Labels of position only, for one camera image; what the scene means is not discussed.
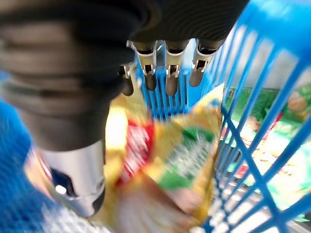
silver metal cylinder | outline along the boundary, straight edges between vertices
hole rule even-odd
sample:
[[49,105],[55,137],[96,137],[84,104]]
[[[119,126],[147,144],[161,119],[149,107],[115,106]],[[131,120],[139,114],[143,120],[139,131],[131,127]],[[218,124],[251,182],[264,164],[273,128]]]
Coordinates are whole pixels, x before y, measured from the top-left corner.
[[95,214],[104,200],[103,143],[71,151],[41,150],[57,198],[82,217]]

blue basket grid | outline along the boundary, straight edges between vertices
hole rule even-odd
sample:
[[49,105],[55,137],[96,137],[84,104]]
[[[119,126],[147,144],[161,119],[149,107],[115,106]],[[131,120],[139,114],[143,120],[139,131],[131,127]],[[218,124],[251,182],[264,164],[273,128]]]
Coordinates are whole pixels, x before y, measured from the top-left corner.
[[[232,39],[227,40],[216,53],[209,66],[209,70],[205,73],[203,82],[196,90],[192,90],[192,88],[187,85],[190,76],[189,67],[184,67],[181,70],[181,76],[179,78],[179,89],[185,90],[185,93],[182,93],[180,90],[178,90],[174,97],[167,97],[165,94],[164,68],[159,68],[156,72],[157,82],[160,85],[157,86],[155,92],[148,91],[145,88],[143,75],[141,71],[138,72],[138,76],[142,79],[143,96],[146,100],[147,105],[152,110],[153,116],[155,118],[164,121],[167,120],[170,115],[186,113],[200,97],[213,89],[215,86],[225,81],[225,71],[227,70],[227,66],[229,64],[229,57],[232,53],[233,47],[235,46],[237,31],[241,27],[245,27],[247,25],[245,33],[241,38],[241,42],[238,45],[238,52],[235,54],[234,62],[230,69],[228,78],[225,82],[225,102],[229,89],[232,85],[232,81],[236,77],[238,63],[241,59],[245,42],[250,33],[256,32],[258,34],[251,48],[248,61],[243,68],[242,75],[240,77],[229,110],[227,111],[222,104],[222,113],[224,115],[222,130],[224,129],[225,125],[227,125],[228,130],[226,131],[225,136],[219,145],[219,159],[216,166],[215,181],[216,188],[219,190],[218,198],[221,200],[220,209],[225,214],[223,221],[226,222],[228,225],[226,232],[231,232],[236,229],[240,224],[245,222],[250,216],[255,214],[263,207],[268,207],[272,217],[257,226],[256,228],[252,229],[251,232],[263,232],[271,227],[277,227],[279,232],[282,233],[290,232],[287,227],[287,222],[295,218],[299,214],[303,214],[311,210],[310,193],[302,197],[298,202],[296,202],[286,210],[279,210],[267,187],[267,183],[280,171],[280,169],[299,149],[301,144],[310,136],[310,116],[304,122],[301,129],[291,140],[283,153],[277,158],[273,165],[263,175],[261,175],[252,158],[252,153],[255,151],[258,144],[269,129],[270,125],[274,122],[275,118],[282,110],[291,91],[294,89],[297,80],[302,75],[302,73],[310,67],[311,43],[309,42],[309,39],[311,36],[311,20],[309,19],[309,15],[311,15],[311,4],[306,2],[290,0],[251,1],[241,15],[239,21],[236,23],[235,28],[231,32]],[[273,48],[266,60],[264,67],[261,70],[260,75],[258,76],[258,80],[254,85],[240,122],[236,127],[231,121],[231,115],[237,104],[237,100],[239,99],[245,81],[250,74],[250,69],[255,60],[256,54],[258,53],[259,47],[262,44],[263,40],[267,38],[273,42]],[[226,57],[224,57],[225,48],[227,49]],[[251,143],[250,147],[247,148],[240,137],[240,132],[247,118],[250,116],[251,110],[254,107],[254,104],[262,88],[264,87],[265,81],[269,77],[275,61],[277,60],[277,57],[284,49],[299,57],[299,60],[295,65],[293,71],[289,75],[283,88],[280,90],[267,116],[262,122],[261,127],[257,132],[253,142]],[[225,143],[225,141],[229,133],[231,133],[232,136],[229,143],[227,144]],[[236,142],[237,146],[234,149],[230,150],[230,145],[233,143],[233,141]],[[237,162],[237,165],[235,166],[234,171],[231,172],[228,177],[226,177],[226,171],[229,165],[234,161]],[[233,188],[228,197],[223,198],[223,191],[226,190],[229,184],[235,179],[235,174],[243,163],[247,163],[249,169],[238,180],[236,186]],[[241,188],[241,186],[244,184],[246,178],[250,175],[254,177],[255,183],[249,188],[249,190],[246,191],[243,197],[233,206],[230,211],[226,210],[226,204],[232,199],[234,194],[237,193],[239,188]],[[230,215],[234,211],[236,211],[238,207],[240,207],[244,202],[246,202],[246,200],[252,194],[254,194],[255,190],[260,191],[262,199],[258,203],[256,203],[246,214],[240,216],[240,219],[235,224],[230,224],[228,221]],[[203,227],[205,228],[206,232],[212,230],[208,222],[206,222]]]

chip bag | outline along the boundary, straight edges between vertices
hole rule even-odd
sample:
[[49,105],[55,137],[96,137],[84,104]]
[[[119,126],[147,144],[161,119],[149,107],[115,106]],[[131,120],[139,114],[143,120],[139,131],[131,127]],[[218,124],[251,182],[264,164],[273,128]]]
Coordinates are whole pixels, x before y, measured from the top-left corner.
[[223,85],[168,122],[151,120],[137,84],[106,125],[106,196],[91,220],[116,233],[178,233],[207,218]]

plastic wrapper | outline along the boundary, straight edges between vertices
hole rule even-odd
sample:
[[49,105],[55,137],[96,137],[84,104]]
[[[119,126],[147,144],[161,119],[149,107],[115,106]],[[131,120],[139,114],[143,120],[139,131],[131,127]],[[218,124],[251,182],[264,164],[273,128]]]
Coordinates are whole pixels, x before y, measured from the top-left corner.
[[106,126],[106,196],[91,218],[116,233],[183,233],[207,218],[223,85],[168,122],[152,120],[141,93],[120,95]]

blue plastic basket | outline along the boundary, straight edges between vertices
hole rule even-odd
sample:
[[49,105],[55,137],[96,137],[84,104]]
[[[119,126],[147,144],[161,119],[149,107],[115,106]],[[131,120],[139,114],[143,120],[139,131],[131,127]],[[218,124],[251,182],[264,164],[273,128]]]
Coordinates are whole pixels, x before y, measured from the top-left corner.
[[[173,97],[165,94],[165,68],[158,67],[156,71],[157,87],[154,92],[146,89],[143,74],[138,72],[138,77],[142,80],[141,89],[145,102],[152,110],[153,117],[161,121],[167,120],[171,115],[186,113],[204,94],[222,82],[225,82],[224,102],[229,88],[236,87],[229,110],[222,104],[222,130],[226,126],[227,131],[219,145],[219,159],[215,172],[218,190],[215,190],[214,204],[218,204],[213,206],[211,221],[204,225],[206,232],[256,233],[270,229],[271,232],[286,233],[290,232],[288,225],[291,225],[291,230],[295,228],[288,223],[291,219],[311,210],[311,194],[305,195],[283,211],[278,209],[267,187],[267,183],[309,137],[311,117],[304,122],[283,153],[264,174],[260,173],[252,158],[252,153],[284,107],[296,83],[311,82],[311,73],[308,74],[311,62],[310,16],[311,3],[294,0],[251,1],[226,42],[214,56],[209,70],[205,72],[204,79],[197,88],[188,85],[191,51],[195,43],[191,42],[180,72],[179,90]],[[235,126],[231,115],[245,86],[251,86],[253,90],[240,122]],[[253,142],[247,147],[240,137],[240,132],[263,87],[279,88],[280,92]],[[229,143],[225,143],[229,134],[232,135]],[[228,173],[227,169],[232,162],[236,162],[237,165],[233,172]],[[247,163],[249,169],[243,177],[236,180],[235,174],[243,163]],[[253,176],[255,183],[239,193],[248,176]],[[228,208],[228,204],[233,198],[237,198],[238,193],[239,200],[234,200],[234,205]],[[253,196],[257,196],[256,201],[250,200]],[[251,208],[247,213],[240,214],[232,223],[231,215],[246,202]],[[239,229],[247,219],[260,211],[268,216],[264,222],[257,224],[258,221],[252,221],[243,230]]]
[[[311,4],[302,0],[252,0],[227,41],[214,56],[198,87],[193,88],[188,84],[194,41],[187,47],[179,78],[179,89],[174,97],[168,97],[165,94],[165,70],[163,67],[157,67],[156,70],[157,87],[155,92],[148,91],[144,83],[142,84],[143,96],[152,110],[153,117],[161,121],[167,120],[171,115],[186,113],[204,94],[222,82],[225,82],[224,99],[227,98],[231,86],[237,88],[229,110],[227,111],[222,105],[223,128],[227,126],[228,130],[219,146],[219,160],[215,172],[217,189],[215,190],[211,219],[203,226],[206,232],[237,231],[247,219],[264,209],[269,212],[269,218],[258,226],[254,221],[250,231],[263,232],[274,227],[279,232],[286,233],[290,232],[287,223],[291,219],[311,210],[311,194],[307,194],[288,209],[281,211],[277,208],[267,188],[267,183],[308,138],[311,128],[310,117],[265,174],[260,174],[251,156],[281,111],[295,83],[310,67],[310,16]],[[247,55],[244,53],[245,48],[249,51]],[[279,64],[283,52],[288,53],[292,58],[289,60],[290,62],[283,62],[283,64],[292,64],[292,69],[284,69],[284,72],[278,71],[277,75],[282,78],[276,79],[276,75],[273,73],[275,73],[275,67]],[[261,60],[261,65],[255,66],[258,59]],[[138,70],[137,75],[144,82],[141,70]],[[277,87],[277,85],[279,88],[281,87],[281,91],[251,146],[247,148],[240,137],[240,131],[250,115],[261,89],[270,86]],[[243,86],[253,86],[254,88],[239,125],[236,127],[231,121],[231,115]],[[226,144],[224,142],[229,134],[232,136],[229,144]],[[232,143],[236,143],[236,147],[233,149],[231,148]],[[50,202],[26,180],[22,172],[22,165],[30,144],[30,138],[15,111],[0,101],[0,232],[94,232],[94,229],[92,230],[89,225],[69,212],[66,212],[66,217],[62,217],[59,211],[53,211],[59,210],[61,207]],[[237,161],[238,165],[233,172],[227,173],[227,169],[233,161]],[[235,173],[243,163],[247,163],[248,171],[234,183],[234,186],[231,186],[235,179]],[[246,190],[241,195],[241,199],[228,210],[227,205],[234,199],[235,194],[239,192],[249,175],[254,177],[254,185]],[[228,194],[226,190],[229,187],[231,187],[231,191]],[[260,192],[259,201],[252,202],[251,209],[240,215],[235,223],[230,222],[233,212],[241,205],[249,203],[249,198],[258,192]],[[53,226],[44,220],[47,218],[46,213],[50,214],[48,217],[51,218],[50,222],[54,222]]]

